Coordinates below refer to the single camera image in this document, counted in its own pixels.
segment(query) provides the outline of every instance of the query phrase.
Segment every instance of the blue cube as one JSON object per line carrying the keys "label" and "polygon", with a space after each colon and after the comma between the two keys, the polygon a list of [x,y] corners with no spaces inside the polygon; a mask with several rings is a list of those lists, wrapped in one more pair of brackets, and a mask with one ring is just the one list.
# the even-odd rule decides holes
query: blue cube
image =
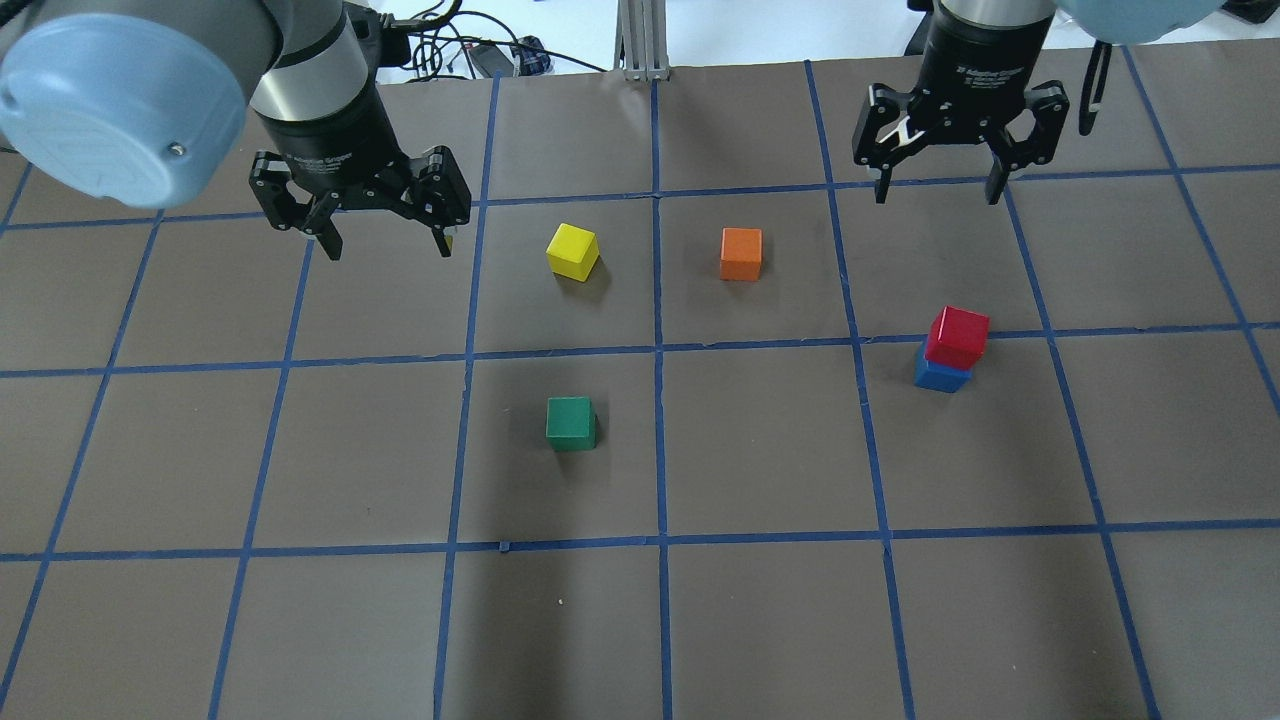
{"label": "blue cube", "polygon": [[924,345],[920,345],[920,350],[915,354],[915,387],[936,389],[938,392],[955,392],[963,388],[972,377],[973,372],[970,370],[956,370],[955,368],[947,368],[946,365],[925,360]]}

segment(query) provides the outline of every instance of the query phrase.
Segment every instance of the orange cube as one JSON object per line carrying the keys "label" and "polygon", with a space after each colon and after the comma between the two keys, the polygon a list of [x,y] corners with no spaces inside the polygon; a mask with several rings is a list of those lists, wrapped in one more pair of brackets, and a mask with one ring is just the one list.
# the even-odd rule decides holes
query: orange cube
{"label": "orange cube", "polygon": [[758,281],[764,264],[764,231],[724,228],[721,238],[721,279]]}

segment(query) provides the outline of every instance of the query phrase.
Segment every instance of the stacked cubes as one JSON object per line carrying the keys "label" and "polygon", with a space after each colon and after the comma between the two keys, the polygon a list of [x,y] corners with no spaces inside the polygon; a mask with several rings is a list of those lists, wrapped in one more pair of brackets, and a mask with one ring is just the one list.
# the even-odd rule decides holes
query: stacked cubes
{"label": "stacked cubes", "polygon": [[987,351],[991,318],[947,305],[934,318],[915,355],[915,387],[955,392],[973,377],[973,366]]}

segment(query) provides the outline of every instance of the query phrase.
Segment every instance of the white floor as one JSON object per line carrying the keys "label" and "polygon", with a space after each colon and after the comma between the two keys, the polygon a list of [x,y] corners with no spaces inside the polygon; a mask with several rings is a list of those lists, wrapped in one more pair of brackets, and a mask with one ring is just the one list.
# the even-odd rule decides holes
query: white floor
{"label": "white floor", "polygon": [[[434,0],[367,0],[384,13],[404,18]],[[516,35],[535,35],[548,50],[602,67],[613,60],[617,4],[613,0],[463,0],[463,9],[497,15]],[[920,15],[906,0],[668,0],[667,37],[671,64],[736,65],[879,58],[901,55]],[[503,38],[502,28],[476,17],[457,20],[467,35]],[[1198,26],[1176,31],[1161,42],[1280,37],[1280,13],[1262,26],[1251,26],[1215,13]],[[1087,47],[1093,40],[1060,14],[1048,47]],[[581,72],[557,60],[556,73]],[[410,77],[383,70],[379,79]]]}

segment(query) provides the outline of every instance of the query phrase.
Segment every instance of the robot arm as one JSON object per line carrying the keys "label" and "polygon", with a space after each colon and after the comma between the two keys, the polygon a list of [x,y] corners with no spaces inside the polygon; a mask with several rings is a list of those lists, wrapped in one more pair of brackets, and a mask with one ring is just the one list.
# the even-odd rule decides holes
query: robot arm
{"label": "robot arm", "polygon": [[[854,132],[854,163],[869,169],[876,178],[876,201],[884,202],[893,168],[911,155],[929,145],[986,143],[993,158],[986,195],[995,205],[1011,172],[1047,164],[1057,150],[1070,108],[1062,83],[1027,86],[1059,5],[1098,38],[1100,47],[1108,49],[1157,40],[1199,22],[1220,4],[937,0],[915,87],[899,92],[881,83],[870,86]],[[1036,126],[1016,140],[1007,126],[1027,110]]]}
{"label": "robot arm", "polygon": [[248,102],[279,150],[259,152],[250,187],[276,229],[316,237],[330,259],[342,208],[420,222],[442,255],[445,229],[470,220],[449,149],[401,151],[342,0],[37,0],[4,33],[0,128],[87,195],[138,208],[193,199]]}

